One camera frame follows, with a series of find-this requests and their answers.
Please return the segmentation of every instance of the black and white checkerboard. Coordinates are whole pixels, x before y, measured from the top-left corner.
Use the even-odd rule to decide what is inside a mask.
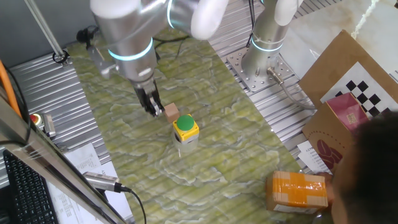
[[[376,93],[371,93],[366,91],[369,86],[365,81],[361,81],[360,83],[355,83],[350,80],[347,84],[347,93],[351,92],[358,102],[361,104],[363,110],[365,110],[367,116],[375,117],[380,113],[385,113],[391,111],[387,105],[384,105],[381,102],[381,99],[377,96]],[[342,91],[339,91],[335,96],[340,96],[344,94]]]
[[[324,103],[326,100],[349,92],[355,96],[370,118],[390,110],[398,110],[398,103],[358,62],[330,88],[320,101]]]

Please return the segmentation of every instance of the blue led ring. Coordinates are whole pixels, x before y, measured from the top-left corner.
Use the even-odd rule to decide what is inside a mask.
[[[122,60],[122,61],[137,60],[137,59],[139,59],[139,58],[142,58],[145,54],[147,54],[147,53],[151,50],[153,44],[154,44],[154,40],[153,40],[152,38],[150,38],[150,43],[149,43],[148,47],[147,47],[145,50],[143,50],[143,51],[142,51],[141,53],[139,53],[139,54],[131,55],[131,56],[120,56],[120,55],[117,55],[117,54],[113,53],[113,52],[112,52],[111,50],[109,50],[109,49],[108,49],[108,52],[109,52],[109,54],[110,54],[112,57],[114,57],[115,59],[118,59],[118,60]]]
[[[283,45],[283,43],[282,43],[279,47],[277,47],[277,48],[275,48],[275,49],[268,50],[268,49],[263,49],[263,48],[259,47],[259,46],[254,42],[253,37],[251,38],[251,42],[253,43],[253,45],[254,45],[256,48],[258,48],[259,50],[265,51],[265,52],[273,52],[273,51],[279,50],[279,49],[282,47],[282,45]]]
[[[167,5],[167,21],[169,22],[170,27],[172,27],[174,29],[172,20],[170,18],[170,12],[172,10],[172,3],[173,3],[173,0],[169,0],[169,4]]]

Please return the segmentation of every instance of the orange cable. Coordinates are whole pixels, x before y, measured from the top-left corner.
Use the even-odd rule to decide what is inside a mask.
[[[10,78],[8,77],[8,74],[6,72],[6,68],[4,68],[4,65],[2,64],[0,60],[0,79],[2,81],[2,84],[4,85],[4,89],[6,90],[7,96],[8,96],[8,102],[12,109],[20,116],[21,112],[19,111],[18,103],[17,103],[17,98],[15,97],[14,89],[11,85]]]

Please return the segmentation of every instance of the keyboard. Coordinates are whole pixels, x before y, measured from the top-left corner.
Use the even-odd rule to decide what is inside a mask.
[[[4,163],[19,224],[58,224],[45,179],[9,151]]]

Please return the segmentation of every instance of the green button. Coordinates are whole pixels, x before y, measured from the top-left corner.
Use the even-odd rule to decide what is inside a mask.
[[[182,131],[189,131],[195,124],[193,118],[189,115],[183,115],[177,119],[177,127]]]

